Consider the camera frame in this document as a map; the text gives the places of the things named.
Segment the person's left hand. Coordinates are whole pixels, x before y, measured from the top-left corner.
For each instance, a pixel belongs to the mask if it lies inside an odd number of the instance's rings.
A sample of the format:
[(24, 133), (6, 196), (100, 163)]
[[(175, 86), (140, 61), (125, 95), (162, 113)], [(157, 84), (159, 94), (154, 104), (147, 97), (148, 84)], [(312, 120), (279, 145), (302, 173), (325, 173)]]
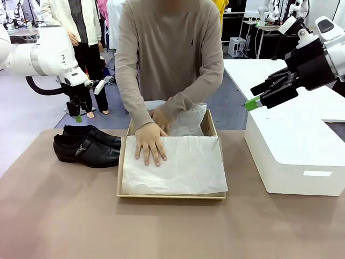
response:
[(154, 122), (167, 134), (170, 134), (171, 121), (164, 115), (162, 110), (157, 107), (149, 112)]

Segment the person's right hand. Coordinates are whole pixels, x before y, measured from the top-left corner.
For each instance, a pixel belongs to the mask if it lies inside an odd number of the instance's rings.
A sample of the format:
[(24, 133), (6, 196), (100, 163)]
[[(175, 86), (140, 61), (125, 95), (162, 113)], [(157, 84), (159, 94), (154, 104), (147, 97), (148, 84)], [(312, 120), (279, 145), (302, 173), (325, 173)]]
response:
[(156, 167), (160, 166), (160, 160), (166, 160), (167, 155), (161, 137), (168, 135), (155, 123), (147, 123), (135, 131), (136, 149), (135, 158), (143, 157), (144, 164), (149, 166), (150, 155)]

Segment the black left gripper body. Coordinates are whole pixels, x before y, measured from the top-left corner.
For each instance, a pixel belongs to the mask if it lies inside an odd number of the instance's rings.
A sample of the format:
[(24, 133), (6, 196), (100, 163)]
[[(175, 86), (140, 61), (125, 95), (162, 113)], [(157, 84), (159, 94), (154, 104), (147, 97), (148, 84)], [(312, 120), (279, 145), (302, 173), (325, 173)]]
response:
[(76, 85), (76, 86), (69, 86), (67, 84), (64, 84), (64, 90), (65, 94), (69, 96), (69, 98), (72, 100), (73, 98), (80, 98), (82, 102), (85, 102), (87, 104), (92, 104), (92, 98), (89, 91), (89, 88), (87, 88), (84, 84)]

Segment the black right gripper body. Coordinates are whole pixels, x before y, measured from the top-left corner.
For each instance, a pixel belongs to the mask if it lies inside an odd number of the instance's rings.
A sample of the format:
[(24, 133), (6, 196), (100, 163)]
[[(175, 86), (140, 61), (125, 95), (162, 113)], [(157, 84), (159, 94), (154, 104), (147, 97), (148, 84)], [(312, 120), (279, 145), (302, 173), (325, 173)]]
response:
[(285, 63), (295, 88), (304, 87), (311, 91), (336, 80), (319, 39), (299, 49), (294, 48), (285, 55)]

